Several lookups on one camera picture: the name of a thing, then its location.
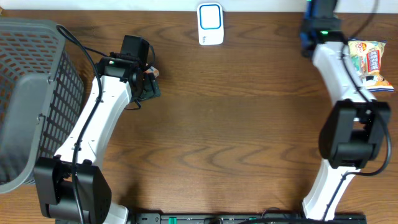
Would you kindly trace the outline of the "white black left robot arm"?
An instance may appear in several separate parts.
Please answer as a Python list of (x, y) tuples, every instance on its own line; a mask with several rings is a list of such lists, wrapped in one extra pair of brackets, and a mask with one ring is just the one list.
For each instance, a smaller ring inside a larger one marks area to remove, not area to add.
[(129, 210), (112, 201), (101, 172), (105, 151), (125, 107), (146, 100), (143, 87), (160, 95), (158, 69), (128, 56), (96, 63), (90, 97), (71, 133), (52, 158), (34, 166), (42, 215), (77, 223), (127, 223)]

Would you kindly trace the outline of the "white snack bag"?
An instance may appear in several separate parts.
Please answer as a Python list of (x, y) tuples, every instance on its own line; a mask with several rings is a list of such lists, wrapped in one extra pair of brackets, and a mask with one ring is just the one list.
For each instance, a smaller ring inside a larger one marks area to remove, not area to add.
[(363, 86), (370, 92), (394, 91), (392, 84), (381, 74), (381, 59), (386, 41), (350, 39), (349, 55)]

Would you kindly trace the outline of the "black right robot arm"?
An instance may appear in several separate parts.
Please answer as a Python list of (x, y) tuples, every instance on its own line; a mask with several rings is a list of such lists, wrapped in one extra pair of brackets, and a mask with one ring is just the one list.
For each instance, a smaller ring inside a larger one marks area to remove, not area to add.
[(391, 159), (387, 124), (391, 109), (364, 87), (335, 16), (306, 15), (300, 29), (303, 52), (320, 72), (333, 108), (320, 131), (320, 170), (302, 200), (306, 219), (328, 222), (355, 176), (383, 172)]

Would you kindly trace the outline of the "orange tissue pack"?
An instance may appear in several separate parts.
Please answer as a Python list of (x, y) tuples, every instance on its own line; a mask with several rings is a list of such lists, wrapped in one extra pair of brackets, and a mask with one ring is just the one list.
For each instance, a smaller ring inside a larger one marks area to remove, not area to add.
[(156, 78), (160, 75), (158, 69), (156, 69), (156, 68), (153, 67), (153, 66), (151, 66), (149, 69), (147, 69), (147, 70), (145, 71), (145, 73), (147, 73), (147, 74), (151, 74), (151, 73), (152, 73)]

